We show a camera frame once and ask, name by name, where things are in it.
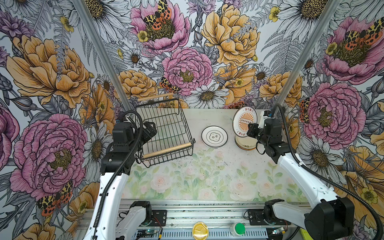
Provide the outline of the cream plate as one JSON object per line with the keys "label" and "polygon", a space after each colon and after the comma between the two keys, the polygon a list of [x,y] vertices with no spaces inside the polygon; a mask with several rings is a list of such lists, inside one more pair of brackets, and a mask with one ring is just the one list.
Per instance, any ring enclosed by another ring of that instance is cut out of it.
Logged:
{"label": "cream plate", "polygon": [[241,138],[241,137],[235,136],[235,143],[242,150],[251,151],[256,148],[257,140],[251,137]]}

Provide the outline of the brown patterned back plate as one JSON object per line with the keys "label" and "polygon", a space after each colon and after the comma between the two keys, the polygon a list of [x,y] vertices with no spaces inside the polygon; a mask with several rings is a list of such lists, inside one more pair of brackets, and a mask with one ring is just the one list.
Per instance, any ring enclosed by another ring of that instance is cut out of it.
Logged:
{"label": "brown patterned back plate", "polygon": [[258,121],[258,115],[254,108],[244,106],[238,109],[233,118],[233,131],[237,137],[247,137],[249,124],[255,124]]}

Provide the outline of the black wire dish rack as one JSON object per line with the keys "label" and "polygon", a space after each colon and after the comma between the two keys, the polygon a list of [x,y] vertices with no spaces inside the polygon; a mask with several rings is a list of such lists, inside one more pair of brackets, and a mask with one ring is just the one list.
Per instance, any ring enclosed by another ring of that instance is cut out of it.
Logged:
{"label": "black wire dish rack", "polygon": [[196,141],[184,114],[185,106],[179,95],[173,93],[138,99],[136,111],[157,130],[137,153],[138,164],[149,168],[193,155]]}

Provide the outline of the large white back plate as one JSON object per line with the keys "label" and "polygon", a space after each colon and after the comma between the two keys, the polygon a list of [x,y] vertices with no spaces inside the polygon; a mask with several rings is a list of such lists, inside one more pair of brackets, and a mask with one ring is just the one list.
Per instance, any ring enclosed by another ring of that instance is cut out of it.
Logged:
{"label": "large white back plate", "polygon": [[223,148],[228,142],[227,132],[218,126],[206,127],[201,134],[203,143],[212,149]]}

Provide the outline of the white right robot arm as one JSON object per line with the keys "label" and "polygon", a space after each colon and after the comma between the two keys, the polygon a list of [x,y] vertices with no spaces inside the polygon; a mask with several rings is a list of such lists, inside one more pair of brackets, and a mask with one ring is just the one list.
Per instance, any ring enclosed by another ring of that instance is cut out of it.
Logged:
{"label": "white right robot arm", "polygon": [[353,233],[355,206],[341,198],[318,177],[307,171],[306,165],[289,143],[283,141],[282,126],[277,119],[267,118],[259,125],[250,123],[247,135],[257,139],[267,154],[294,180],[307,198],[311,209],[302,210],[284,200],[265,202],[264,221],[275,224],[290,222],[306,230],[314,240],[336,240]]}

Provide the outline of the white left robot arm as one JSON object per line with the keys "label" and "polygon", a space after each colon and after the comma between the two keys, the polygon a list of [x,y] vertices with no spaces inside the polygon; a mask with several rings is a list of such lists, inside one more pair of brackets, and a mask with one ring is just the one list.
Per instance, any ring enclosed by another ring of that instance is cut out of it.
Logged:
{"label": "white left robot arm", "polygon": [[101,178],[95,210],[84,236],[85,240],[130,240],[140,226],[153,219],[149,201],[135,201],[118,220],[124,187],[135,154],[157,134],[156,125],[144,122],[137,127],[130,122],[118,123],[113,130],[114,141],[108,146],[101,162]]}

